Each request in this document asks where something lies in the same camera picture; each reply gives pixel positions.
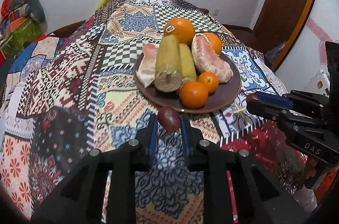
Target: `metal screw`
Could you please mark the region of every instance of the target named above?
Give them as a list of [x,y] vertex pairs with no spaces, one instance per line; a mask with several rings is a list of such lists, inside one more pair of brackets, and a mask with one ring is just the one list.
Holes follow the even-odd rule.
[[250,154],[249,151],[246,150],[246,149],[240,149],[240,150],[238,151],[238,153],[239,153],[239,155],[242,156],[242,157],[247,157],[247,156]]
[[200,140],[199,141],[199,145],[203,146],[203,147],[206,147],[210,144],[210,141],[208,140]]
[[93,156],[93,157],[98,156],[99,153],[100,153],[100,150],[97,149],[97,148],[92,149],[92,150],[89,152],[89,154],[90,154],[91,156]]
[[129,140],[129,141],[128,141],[128,144],[129,144],[130,146],[135,147],[135,146],[137,146],[137,145],[139,144],[139,141],[138,141],[137,139],[132,139],[132,140]]

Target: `checkered pattern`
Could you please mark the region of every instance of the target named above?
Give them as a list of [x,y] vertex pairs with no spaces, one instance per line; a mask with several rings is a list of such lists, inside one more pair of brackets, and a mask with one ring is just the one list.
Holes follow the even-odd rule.
[[221,32],[224,31],[216,24],[212,23],[208,17],[197,10],[182,10],[171,7],[154,7],[154,15],[157,30],[163,31],[167,22],[173,18],[181,17],[190,20],[195,27],[196,32]]
[[160,44],[160,41],[161,41],[161,39],[157,40],[157,39],[154,39],[150,36],[142,36],[142,37],[134,37],[132,39],[124,40],[122,42],[112,43],[112,44],[110,44],[110,46],[112,46],[114,48],[114,47],[117,47],[117,46],[122,46],[122,44],[124,44],[126,42],[135,42],[135,41],[138,41],[138,40],[142,40],[143,44],[146,44],[146,43]]
[[105,26],[106,23],[101,23],[99,25],[93,26],[84,35],[80,36],[79,39],[92,40],[99,36],[99,34],[102,32]]
[[148,43],[145,38],[133,39],[117,46],[107,46],[101,68],[123,63],[135,63],[142,53],[142,44]]

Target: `sugarcane piece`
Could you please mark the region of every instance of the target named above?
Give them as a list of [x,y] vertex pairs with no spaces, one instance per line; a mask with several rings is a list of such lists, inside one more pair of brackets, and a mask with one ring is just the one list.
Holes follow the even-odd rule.
[[186,44],[180,43],[179,50],[181,60],[182,84],[190,80],[197,80],[197,73],[195,71],[195,66],[190,48]]
[[159,45],[155,63],[156,89],[161,92],[173,92],[181,87],[181,62],[177,38],[165,36]]

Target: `brown plate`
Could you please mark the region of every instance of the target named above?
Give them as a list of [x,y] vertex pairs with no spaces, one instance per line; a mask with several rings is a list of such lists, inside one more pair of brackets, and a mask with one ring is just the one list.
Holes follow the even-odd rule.
[[213,112],[219,109],[230,105],[235,98],[238,96],[241,87],[241,78],[237,67],[234,65],[233,61],[225,54],[221,54],[220,58],[226,61],[232,71],[233,77],[228,81],[228,83],[222,83],[219,85],[218,89],[213,95],[210,95],[207,99],[204,107],[199,109],[189,109],[184,107],[179,99],[179,96],[175,92],[164,93],[158,91],[154,86],[149,86],[145,88],[142,83],[137,78],[136,72],[140,66],[141,60],[143,59],[143,53],[137,58],[137,61],[134,64],[133,74],[135,83],[139,91],[151,102],[159,106],[171,106],[175,110],[185,113],[196,113],[196,114],[205,114]]

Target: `patchwork tablecloth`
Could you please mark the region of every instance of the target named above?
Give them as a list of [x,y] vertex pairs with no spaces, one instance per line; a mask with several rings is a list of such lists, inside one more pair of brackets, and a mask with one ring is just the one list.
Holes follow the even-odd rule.
[[[115,149],[147,126],[158,107],[138,91],[133,65],[142,45],[158,43],[165,24],[174,17],[189,19],[196,32],[218,35],[223,53],[234,61],[242,80],[231,106],[191,115],[192,126],[222,148],[250,150],[291,194],[300,186],[305,158],[285,148],[283,134],[274,125],[263,126],[266,120],[246,110],[249,93],[286,92],[263,63],[262,54],[185,1],[115,0],[68,39],[50,39],[55,48],[48,56],[30,45],[25,51],[30,56],[19,66],[23,53],[7,78],[0,173],[8,193],[28,218],[89,150]],[[148,173],[136,173],[138,222],[202,223],[203,173],[187,171],[180,134],[160,129],[159,135],[157,163]]]

